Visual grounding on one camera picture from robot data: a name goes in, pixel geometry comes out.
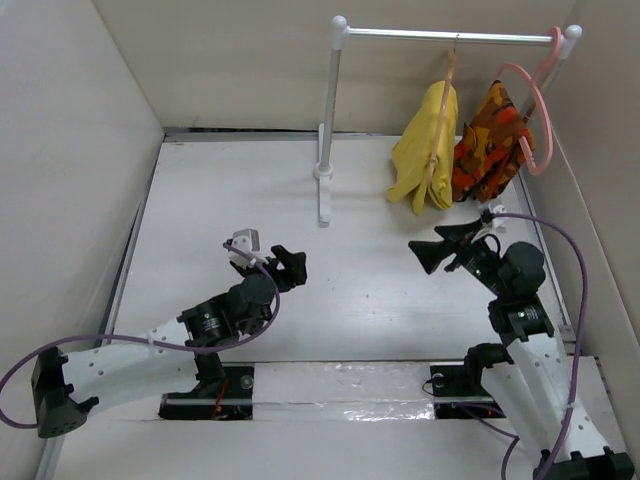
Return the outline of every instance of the white metal rack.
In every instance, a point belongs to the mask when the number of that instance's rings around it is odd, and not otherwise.
[[[331,64],[329,68],[329,88],[327,91],[327,103],[324,114],[324,123],[318,128],[318,163],[314,168],[314,175],[318,179],[318,220],[321,226],[327,226],[331,222],[331,178],[333,166],[331,165],[331,141],[333,139],[333,120],[336,109],[336,92],[338,89],[338,74],[340,72],[340,56],[345,40],[349,37],[362,38],[388,38],[396,40],[426,40],[457,43],[479,43],[489,45],[529,45],[536,47],[549,47],[553,44],[553,37],[549,35],[503,35],[489,33],[462,33],[462,32],[431,32],[417,30],[385,30],[373,28],[353,28],[342,16],[334,17],[333,41],[331,45]],[[582,36],[582,28],[579,25],[567,27],[562,36],[562,47],[558,61],[546,78],[542,79],[540,91],[546,92],[553,82],[564,61],[569,57],[571,50]],[[523,107],[527,110],[531,104],[528,99]]]

